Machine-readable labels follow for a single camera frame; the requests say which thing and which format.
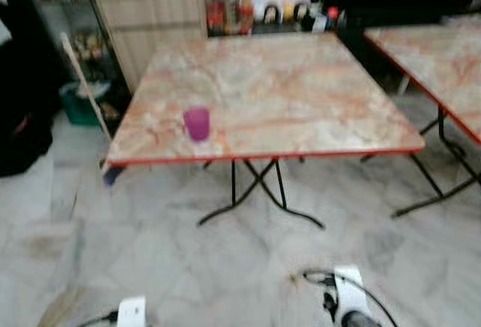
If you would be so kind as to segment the marble pattern folding table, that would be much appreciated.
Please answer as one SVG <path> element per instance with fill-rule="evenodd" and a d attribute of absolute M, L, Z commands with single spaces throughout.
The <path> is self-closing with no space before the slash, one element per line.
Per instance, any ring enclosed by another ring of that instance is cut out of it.
<path fill-rule="evenodd" d="M 210 137 L 194 142 L 183 112 L 210 111 Z M 192 39 L 159 46 L 105 156 L 106 168 L 165 163 L 243 163 L 251 187 L 289 216 L 322 229 L 286 203 L 269 172 L 283 159 L 405 155 L 425 141 L 334 34 Z"/>
<path fill-rule="evenodd" d="M 437 107 L 436 117 L 419 130 L 420 137 L 436 130 L 437 139 L 468 179 L 443 192 L 416 154 L 410 154 L 435 196 L 392 213 L 397 220 L 481 184 L 481 173 L 467 161 L 466 150 L 446 135 L 451 120 L 477 146 L 481 145 L 481 25 L 464 23 L 365 29 L 364 37 L 404 73 Z"/>

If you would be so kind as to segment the purple plastic cup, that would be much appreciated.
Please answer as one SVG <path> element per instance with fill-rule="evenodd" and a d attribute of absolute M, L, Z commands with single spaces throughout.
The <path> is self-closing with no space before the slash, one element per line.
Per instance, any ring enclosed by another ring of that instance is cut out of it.
<path fill-rule="evenodd" d="M 194 142 L 210 137 L 210 111 L 206 107 L 192 107 L 183 112 L 183 127 Z"/>

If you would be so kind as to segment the large red lid jar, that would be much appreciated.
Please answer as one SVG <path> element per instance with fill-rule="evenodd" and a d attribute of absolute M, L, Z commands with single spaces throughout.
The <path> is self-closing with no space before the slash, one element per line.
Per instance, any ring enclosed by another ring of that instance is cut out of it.
<path fill-rule="evenodd" d="M 238 30 L 237 21 L 238 0 L 221 0 L 221 15 L 223 16 L 223 34 L 236 35 Z"/>

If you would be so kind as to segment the green plastic bin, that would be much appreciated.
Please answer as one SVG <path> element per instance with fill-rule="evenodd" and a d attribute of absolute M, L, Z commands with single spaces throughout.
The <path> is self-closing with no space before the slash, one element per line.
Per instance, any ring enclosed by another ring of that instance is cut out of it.
<path fill-rule="evenodd" d="M 109 82 L 92 82 L 89 84 L 96 101 L 105 101 L 110 91 Z M 92 104 L 81 89 L 80 82 L 69 82 L 59 87 L 59 100 L 68 120 L 76 126 L 99 126 Z"/>

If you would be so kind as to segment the light wooden drawer cabinet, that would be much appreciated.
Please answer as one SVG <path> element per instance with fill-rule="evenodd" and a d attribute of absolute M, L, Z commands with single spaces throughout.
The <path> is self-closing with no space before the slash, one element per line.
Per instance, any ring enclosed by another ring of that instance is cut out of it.
<path fill-rule="evenodd" d="M 130 91 L 157 47 L 206 38 L 204 0 L 94 0 Z"/>

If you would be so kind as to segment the glass display shelf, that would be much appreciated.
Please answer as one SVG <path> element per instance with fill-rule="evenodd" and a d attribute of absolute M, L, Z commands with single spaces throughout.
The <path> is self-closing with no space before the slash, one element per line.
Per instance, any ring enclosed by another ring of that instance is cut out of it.
<path fill-rule="evenodd" d="M 62 36 L 70 41 L 83 76 L 89 82 L 113 82 L 117 78 L 116 60 L 102 28 L 94 0 L 32 0 L 49 38 L 57 50 L 68 76 L 77 72 L 62 44 Z"/>

